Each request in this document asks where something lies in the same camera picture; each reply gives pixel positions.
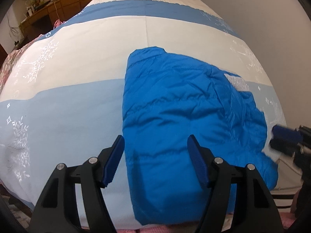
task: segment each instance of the blue jacket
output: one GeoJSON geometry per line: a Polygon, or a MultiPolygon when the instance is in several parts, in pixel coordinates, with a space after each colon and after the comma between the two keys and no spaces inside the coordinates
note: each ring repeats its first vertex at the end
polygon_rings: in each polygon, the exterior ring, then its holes
{"type": "MultiPolygon", "coordinates": [[[[277,166],[261,152],[264,114],[252,93],[238,92],[224,73],[230,74],[158,47],[129,56],[123,136],[131,200],[141,224],[200,220],[209,190],[200,186],[190,161],[190,134],[230,164],[254,164],[268,188],[275,187],[277,166]]],[[[234,201],[233,186],[229,211],[234,201]]]]}

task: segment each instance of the wooden desk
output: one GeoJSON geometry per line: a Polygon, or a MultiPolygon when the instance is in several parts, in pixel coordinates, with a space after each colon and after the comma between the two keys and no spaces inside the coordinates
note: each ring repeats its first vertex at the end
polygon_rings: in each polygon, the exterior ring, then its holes
{"type": "Polygon", "coordinates": [[[61,21],[65,21],[61,2],[60,0],[55,0],[47,4],[42,9],[36,11],[25,21],[23,21],[20,24],[20,29],[24,37],[28,37],[29,41],[32,41],[40,34],[46,34],[47,32],[51,31],[55,21],[58,18],[61,21]]]}

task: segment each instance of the wire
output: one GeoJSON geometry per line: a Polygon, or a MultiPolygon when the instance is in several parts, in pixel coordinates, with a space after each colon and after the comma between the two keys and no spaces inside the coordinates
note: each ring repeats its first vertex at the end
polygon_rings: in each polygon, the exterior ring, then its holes
{"type": "Polygon", "coordinates": [[[19,31],[19,28],[18,27],[12,27],[11,25],[10,25],[10,20],[9,20],[9,12],[7,12],[7,24],[8,24],[8,26],[9,26],[9,28],[10,28],[10,30],[9,30],[9,35],[10,35],[10,38],[12,39],[12,40],[19,40],[19,36],[21,35],[21,33],[20,33],[20,31],[19,31]]]}
{"type": "Polygon", "coordinates": [[[282,161],[285,165],[287,165],[293,172],[302,176],[302,171],[295,168],[292,163],[288,162],[282,155],[279,157],[279,161],[282,161]]]}
{"type": "Polygon", "coordinates": [[[56,14],[57,14],[57,16],[58,16],[58,18],[59,18],[59,15],[58,15],[58,12],[57,12],[57,7],[56,7],[56,1],[54,1],[54,6],[55,6],[55,9],[56,9],[56,14]]]}

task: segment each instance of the metal screw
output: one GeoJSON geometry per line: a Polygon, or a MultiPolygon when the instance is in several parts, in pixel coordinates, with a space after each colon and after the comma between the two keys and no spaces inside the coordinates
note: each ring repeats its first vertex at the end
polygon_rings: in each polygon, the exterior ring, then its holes
{"type": "Polygon", "coordinates": [[[57,168],[58,170],[61,170],[61,169],[63,169],[64,167],[65,167],[65,164],[60,163],[60,164],[57,165],[56,168],[57,168]]]}
{"type": "Polygon", "coordinates": [[[97,158],[96,157],[92,157],[89,159],[89,163],[91,164],[95,164],[97,162],[97,158]]]}
{"type": "Polygon", "coordinates": [[[220,157],[216,157],[216,158],[214,158],[214,161],[216,164],[222,164],[224,160],[220,157]]]}
{"type": "Polygon", "coordinates": [[[249,170],[255,170],[255,166],[254,166],[253,164],[248,164],[248,165],[247,165],[247,168],[248,168],[249,170]]]}

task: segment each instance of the blue and white bedsheet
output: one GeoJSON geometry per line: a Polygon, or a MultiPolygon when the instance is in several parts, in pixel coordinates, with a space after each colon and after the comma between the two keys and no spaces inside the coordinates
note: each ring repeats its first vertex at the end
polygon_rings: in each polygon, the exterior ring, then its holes
{"type": "MultiPolygon", "coordinates": [[[[93,0],[22,55],[0,96],[0,179],[35,205],[59,162],[81,164],[122,133],[127,58],[162,47],[238,74],[265,113],[268,138],[284,115],[259,61],[200,0],[93,0]]],[[[264,152],[274,160],[278,155],[264,152]]],[[[141,228],[130,199],[124,156],[103,196],[117,229],[141,228]]],[[[87,225],[80,187],[78,210],[87,225]]]]}

